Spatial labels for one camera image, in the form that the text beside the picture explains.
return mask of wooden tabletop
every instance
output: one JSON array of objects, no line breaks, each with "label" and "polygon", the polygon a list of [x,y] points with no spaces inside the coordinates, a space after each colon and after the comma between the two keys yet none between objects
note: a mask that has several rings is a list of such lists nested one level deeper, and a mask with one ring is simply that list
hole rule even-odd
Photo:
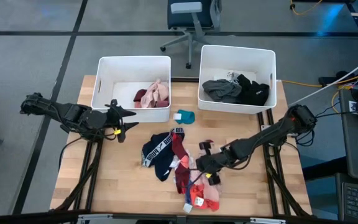
[{"label": "wooden tabletop", "polygon": [[[95,76],[86,75],[83,80],[78,103],[90,105]],[[185,130],[183,146],[194,158],[198,157],[198,143],[212,139],[216,147],[237,138],[247,138],[259,132],[256,115],[205,111],[197,108],[198,83],[172,83],[171,117],[179,109],[194,111],[193,124],[142,123],[127,132],[124,143],[103,142],[98,178],[94,189],[92,211],[106,213],[149,213],[185,214],[184,195],[177,193],[173,183],[174,172],[165,182],[155,176],[154,167],[142,167],[140,152],[151,135],[167,132],[181,126]],[[277,106],[273,109],[275,121],[287,110],[287,102],[281,82],[277,83]],[[68,142],[78,134],[70,133]],[[295,144],[292,138],[288,142]],[[58,174],[50,208],[59,206],[73,190],[80,176],[86,141],[80,140],[65,150],[62,166]],[[281,151],[285,182],[296,201],[311,213],[306,185],[297,151],[283,145]],[[220,172],[222,194],[219,210],[193,209],[191,215],[227,216],[272,216],[269,187],[265,170],[262,147],[252,155],[251,162],[244,170],[223,169]],[[88,186],[84,188],[81,208],[85,206]],[[276,186],[279,211],[283,213],[281,195]]]}]

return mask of chair base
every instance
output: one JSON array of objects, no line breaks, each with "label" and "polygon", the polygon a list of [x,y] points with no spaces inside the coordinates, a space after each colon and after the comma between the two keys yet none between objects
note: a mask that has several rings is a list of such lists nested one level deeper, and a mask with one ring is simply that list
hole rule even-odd
[{"label": "chair base", "polygon": [[189,44],[189,58],[188,58],[188,63],[186,63],[186,68],[187,69],[191,69],[191,59],[192,59],[192,55],[193,55],[193,41],[197,41],[199,43],[202,43],[202,44],[208,44],[205,40],[203,40],[203,35],[196,35],[195,33],[189,33],[189,32],[184,32],[184,35],[180,36],[180,37],[177,37],[163,45],[161,45],[160,47],[160,50],[162,52],[164,52],[166,50],[166,46],[169,46],[169,45],[173,45],[173,44],[176,44],[176,43],[179,43],[179,42],[183,42],[183,41],[188,41],[188,44]]}]

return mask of plastic bin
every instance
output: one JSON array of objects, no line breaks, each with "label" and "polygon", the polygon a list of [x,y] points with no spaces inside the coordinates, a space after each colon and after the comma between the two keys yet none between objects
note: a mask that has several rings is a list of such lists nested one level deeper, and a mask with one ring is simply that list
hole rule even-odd
[{"label": "plastic bin", "polygon": [[166,108],[135,108],[138,90],[161,79],[169,88],[171,102],[171,58],[167,56],[102,57],[99,60],[93,90],[92,109],[106,112],[105,104],[117,99],[118,105],[133,111],[135,116],[123,118],[124,122],[166,122],[171,103]]},{"label": "plastic bin", "polygon": [[[264,106],[240,105],[214,102],[204,92],[202,84],[225,76],[229,71],[243,74],[250,81],[270,86],[269,97]],[[273,108],[277,102],[276,59],[272,50],[204,45],[201,50],[200,83],[198,85],[198,108],[201,110],[256,114]]]}]

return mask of office chair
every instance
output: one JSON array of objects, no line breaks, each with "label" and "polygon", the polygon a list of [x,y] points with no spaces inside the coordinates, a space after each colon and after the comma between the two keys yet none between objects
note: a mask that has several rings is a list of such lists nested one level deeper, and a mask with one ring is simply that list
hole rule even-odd
[{"label": "office chair", "polygon": [[208,44],[202,38],[205,32],[218,32],[221,23],[221,0],[168,0],[168,29],[180,30],[183,36],[173,39],[160,47],[188,40],[189,59],[186,68],[191,68],[193,41]]}]

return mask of gray clothing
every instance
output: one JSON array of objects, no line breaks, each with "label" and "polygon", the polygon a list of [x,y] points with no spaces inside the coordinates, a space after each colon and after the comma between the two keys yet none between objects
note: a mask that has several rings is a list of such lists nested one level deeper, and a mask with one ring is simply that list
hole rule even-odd
[{"label": "gray clothing", "polygon": [[204,91],[214,100],[224,103],[237,103],[241,86],[227,80],[209,80],[203,83]]}]

